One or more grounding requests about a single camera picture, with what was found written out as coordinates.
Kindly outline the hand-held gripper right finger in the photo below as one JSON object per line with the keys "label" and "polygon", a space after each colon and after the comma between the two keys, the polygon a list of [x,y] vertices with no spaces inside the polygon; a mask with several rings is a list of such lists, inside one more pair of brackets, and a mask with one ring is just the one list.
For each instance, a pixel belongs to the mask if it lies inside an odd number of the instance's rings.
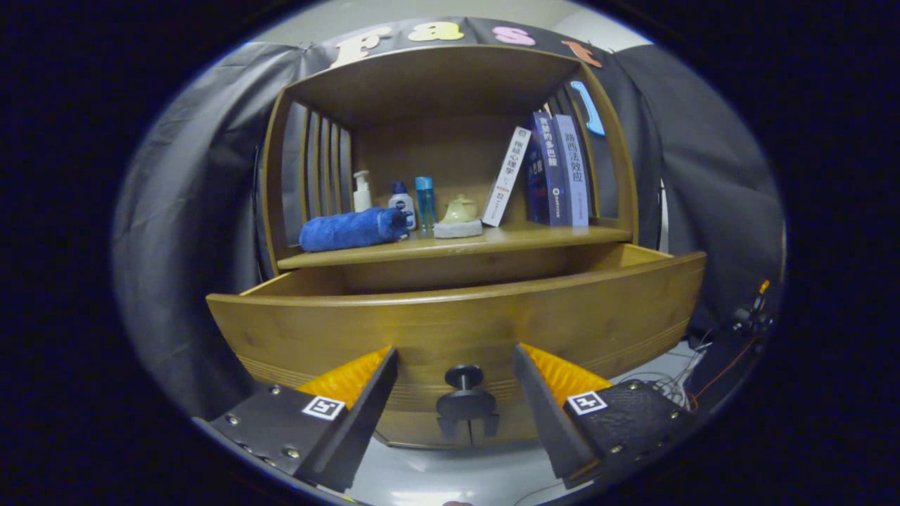
{"label": "hand-held gripper right finger", "polygon": [[534,346],[515,345],[513,371],[553,473],[567,488],[624,480],[695,426],[694,413],[649,382],[611,384]]}

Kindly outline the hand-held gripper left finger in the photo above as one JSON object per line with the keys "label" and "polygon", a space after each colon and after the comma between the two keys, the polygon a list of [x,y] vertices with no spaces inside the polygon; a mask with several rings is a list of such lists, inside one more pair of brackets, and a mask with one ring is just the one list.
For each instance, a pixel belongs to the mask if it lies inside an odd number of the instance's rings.
{"label": "hand-held gripper left finger", "polygon": [[344,493],[398,377],[391,346],[367,353],[301,387],[264,385],[208,424],[212,439],[290,484]]}

